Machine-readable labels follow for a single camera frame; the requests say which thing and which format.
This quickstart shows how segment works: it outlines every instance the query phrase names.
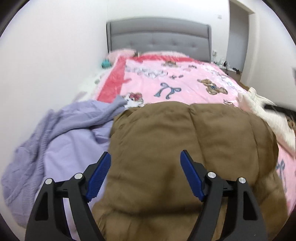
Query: teal object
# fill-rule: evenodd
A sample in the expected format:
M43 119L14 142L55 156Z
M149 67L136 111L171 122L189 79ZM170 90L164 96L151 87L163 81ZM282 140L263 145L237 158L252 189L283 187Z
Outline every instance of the teal object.
M102 62L102 68L106 69L106 68L109 68L109 67L111 67L111 63L109 62L109 59L104 59L103 62Z

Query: cartoon cat print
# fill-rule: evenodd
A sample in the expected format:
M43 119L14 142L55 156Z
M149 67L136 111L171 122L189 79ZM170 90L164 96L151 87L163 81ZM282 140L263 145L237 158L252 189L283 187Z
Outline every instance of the cartoon cat print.
M126 96L123 96L123 98L127 101L127 104L125 105L126 108L144 106L144 101L141 93L131 92L131 93L128 93Z
M197 80L198 82L202 83L204 86L206 86L206 91L210 94L210 95L216 95L218 93L222 93L227 95L228 91L223 88L223 87L217 87L216 84L214 84L212 81L205 79L205 80Z
M166 71L163 70L152 70L152 69L148 69L145 67L141 67L141 68L131 68L129 66L126 65L125 68L126 72L132 72L132 73L136 73L137 75L145 75L147 78L150 79L155 79L157 77L164 77L167 76L168 73Z

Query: brown blanket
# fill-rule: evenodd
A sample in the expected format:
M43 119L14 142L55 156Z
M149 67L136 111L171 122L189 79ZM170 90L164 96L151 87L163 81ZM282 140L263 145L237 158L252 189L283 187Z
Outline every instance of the brown blanket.
M269 239L287 219L275 172L276 137L259 117L222 104L162 102L119 115L111 130L112 165L93 215L107 241L186 241L201 210L180 166L180 152L221 178L245 177ZM223 200L213 240L220 237Z

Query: metal screw head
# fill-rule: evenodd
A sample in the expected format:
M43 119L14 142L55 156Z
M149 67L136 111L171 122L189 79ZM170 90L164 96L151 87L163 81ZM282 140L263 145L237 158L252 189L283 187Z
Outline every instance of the metal screw head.
M45 184L49 185L52 183L52 179L51 178L48 178L45 180Z
M216 173L214 173L214 172L209 172L209 173L207 174L207 176L208 176L209 178L215 178L217 175L216 175Z
M82 173L76 173L74 178L75 179L81 179L83 177Z
M246 183L246 179L243 178L243 177L240 177L240 178L239 178L239 182L242 183L242 184L244 184L244 183Z

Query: pillow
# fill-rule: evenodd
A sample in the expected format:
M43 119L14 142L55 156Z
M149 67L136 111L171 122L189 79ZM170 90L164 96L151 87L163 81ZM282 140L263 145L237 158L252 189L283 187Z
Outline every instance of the pillow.
M136 52L134 49L117 49L111 51L106 58L109 59L111 64L114 64L119 56L133 57Z
M186 54L175 52L175 51L150 51L142 53L141 55L167 55L174 57L188 57Z

